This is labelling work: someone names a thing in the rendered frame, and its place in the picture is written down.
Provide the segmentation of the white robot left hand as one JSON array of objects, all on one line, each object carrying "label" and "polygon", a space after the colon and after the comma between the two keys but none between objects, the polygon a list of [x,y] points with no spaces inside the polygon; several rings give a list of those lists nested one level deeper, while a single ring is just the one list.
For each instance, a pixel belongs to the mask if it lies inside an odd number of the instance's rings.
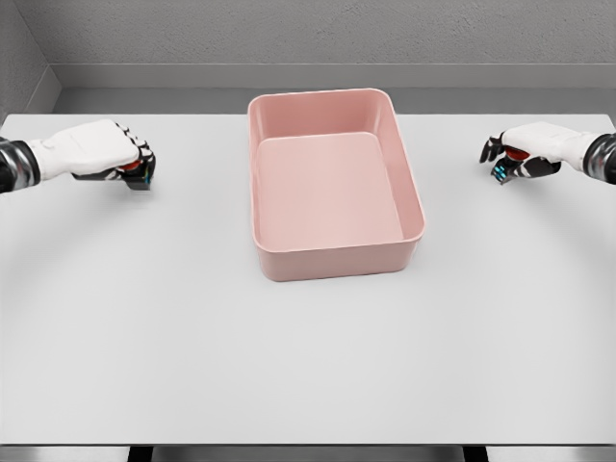
[{"label": "white robot left hand", "polygon": [[135,161],[156,165],[147,141],[110,119],[64,129],[42,140],[36,153],[41,153],[49,179],[69,173],[79,179],[116,180],[121,179],[119,169]]}]

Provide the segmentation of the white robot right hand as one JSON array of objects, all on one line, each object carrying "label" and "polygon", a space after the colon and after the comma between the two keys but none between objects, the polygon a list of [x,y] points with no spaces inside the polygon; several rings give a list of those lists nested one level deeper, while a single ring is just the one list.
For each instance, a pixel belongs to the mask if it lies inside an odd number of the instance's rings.
[{"label": "white robot right hand", "polygon": [[582,170],[583,157],[596,137],[548,122],[529,123],[490,137],[484,144],[479,161],[495,163],[504,156],[504,148],[512,147],[529,154],[522,166],[523,177],[540,178],[556,174],[562,163]]}]

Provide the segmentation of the red-buttoned black industrial switch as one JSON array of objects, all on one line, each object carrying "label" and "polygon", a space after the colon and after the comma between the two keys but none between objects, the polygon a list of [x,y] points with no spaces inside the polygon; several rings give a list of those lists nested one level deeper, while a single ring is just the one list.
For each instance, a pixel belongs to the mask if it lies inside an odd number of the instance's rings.
[{"label": "red-buttoned black industrial switch", "polygon": [[504,185],[515,178],[523,177],[522,166],[528,158],[529,154],[522,150],[505,147],[504,156],[497,160],[491,174],[500,185]]},{"label": "red-buttoned black industrial switch", "polygon": [[155,165],[147,161],[135,161],[119,169],[122,181],[132,191],[149,191]]}]

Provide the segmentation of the pink plastic basket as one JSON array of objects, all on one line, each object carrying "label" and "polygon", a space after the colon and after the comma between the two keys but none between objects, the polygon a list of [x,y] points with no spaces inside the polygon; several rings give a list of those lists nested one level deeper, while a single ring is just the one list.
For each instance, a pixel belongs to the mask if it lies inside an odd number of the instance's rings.
[{"label": "pink plastic basket", "polygon": [[247,108],[251,232],[274,281],[388,273],[425,230],[383,90],[264,94]]}]

